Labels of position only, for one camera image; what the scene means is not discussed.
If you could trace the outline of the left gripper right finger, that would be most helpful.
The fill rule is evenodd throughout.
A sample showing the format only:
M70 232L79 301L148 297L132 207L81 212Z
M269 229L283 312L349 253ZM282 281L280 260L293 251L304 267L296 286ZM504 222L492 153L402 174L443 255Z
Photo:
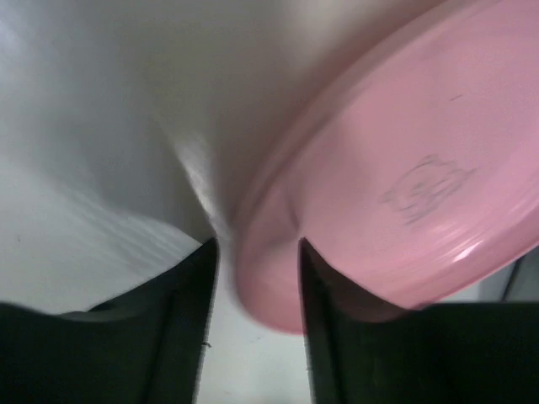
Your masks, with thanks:
M299 245L302 318L317 403L535 403L535 302L404 310Z

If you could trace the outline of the pink plastic plate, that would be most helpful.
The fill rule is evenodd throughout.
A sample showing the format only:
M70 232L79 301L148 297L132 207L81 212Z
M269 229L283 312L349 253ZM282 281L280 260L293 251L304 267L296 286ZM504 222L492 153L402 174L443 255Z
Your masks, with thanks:
M339 74L237 214L245 311L300 333L299 242L404 309L538 244L538 4L446 1Z

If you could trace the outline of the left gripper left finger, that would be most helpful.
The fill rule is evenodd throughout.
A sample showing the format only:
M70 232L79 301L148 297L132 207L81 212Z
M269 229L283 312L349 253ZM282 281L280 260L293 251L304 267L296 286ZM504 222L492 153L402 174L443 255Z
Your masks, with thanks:
M218 258L210 240L88 311L2 304L2 402L194 402Z

